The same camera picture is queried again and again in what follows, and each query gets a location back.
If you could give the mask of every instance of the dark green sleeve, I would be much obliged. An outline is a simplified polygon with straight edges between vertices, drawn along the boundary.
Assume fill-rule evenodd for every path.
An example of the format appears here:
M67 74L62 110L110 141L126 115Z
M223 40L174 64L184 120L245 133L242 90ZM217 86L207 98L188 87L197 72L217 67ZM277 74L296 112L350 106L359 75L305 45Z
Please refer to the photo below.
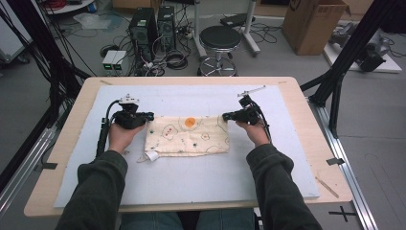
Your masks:
M322 229L293 182L293 161L267 144L247 155L265 229Z
M127 163L107 151L78 167L78 186L56 229L114 229L125 186Z

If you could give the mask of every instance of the black stool seat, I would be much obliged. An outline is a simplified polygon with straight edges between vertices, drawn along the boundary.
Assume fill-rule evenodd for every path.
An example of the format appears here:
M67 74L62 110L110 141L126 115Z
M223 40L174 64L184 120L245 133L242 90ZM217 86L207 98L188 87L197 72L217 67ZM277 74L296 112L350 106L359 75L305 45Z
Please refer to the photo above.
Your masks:
M200 33L200 42L213 49L233 49L241 41L239 32L225 26L212 26Z

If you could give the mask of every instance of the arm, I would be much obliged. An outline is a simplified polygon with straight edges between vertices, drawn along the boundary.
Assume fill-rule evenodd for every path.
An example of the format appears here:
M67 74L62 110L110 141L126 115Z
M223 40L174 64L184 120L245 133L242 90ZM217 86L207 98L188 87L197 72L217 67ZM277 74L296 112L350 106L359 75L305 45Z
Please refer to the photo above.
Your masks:
M268 140L260 123L243 127L256 148L247 155L265 229L322 229L290 173L293 161Z
M56 229L114 229L127 171L120 153L142 128L126 130L116 124L111 126L108 151L79 166L79 183Z

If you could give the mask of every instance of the cardboard box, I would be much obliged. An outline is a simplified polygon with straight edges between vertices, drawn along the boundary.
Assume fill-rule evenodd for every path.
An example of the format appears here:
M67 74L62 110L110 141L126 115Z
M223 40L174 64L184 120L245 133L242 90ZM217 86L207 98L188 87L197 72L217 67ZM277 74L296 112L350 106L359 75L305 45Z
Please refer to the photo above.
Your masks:
M347 6L342 0L291 0L282 33L297 55L320 55Z
M113 8L115 9L137 9L137 8L153 8L155 13L158 12L162 0L113 0Z

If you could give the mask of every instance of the white sheet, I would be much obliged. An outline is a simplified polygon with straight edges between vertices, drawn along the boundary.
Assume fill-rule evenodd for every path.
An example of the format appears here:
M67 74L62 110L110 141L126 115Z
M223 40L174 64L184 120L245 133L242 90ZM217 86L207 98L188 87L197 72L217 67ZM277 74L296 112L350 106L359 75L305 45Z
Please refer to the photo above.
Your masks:
M240 110L237 94L260 87L262 85L101 87L67 165L55 207L64 207L69 201L78 183L78 165L94 159L102 117L114 100L129 93L140 100L138 112L154 112L155 116L214 116ZM267 86L250 97L265 114L274 145L295 162L292 176L302 195L320 196L279 87ZM114 105L110 115L117 110L121 107ZM166 157L139 164L137 159L144 152L144 129L129 146L130 154L125 156L129 167L122 205L256 200L254 180L245 160L254 144L234 121L229 122L229 136L229 153Z

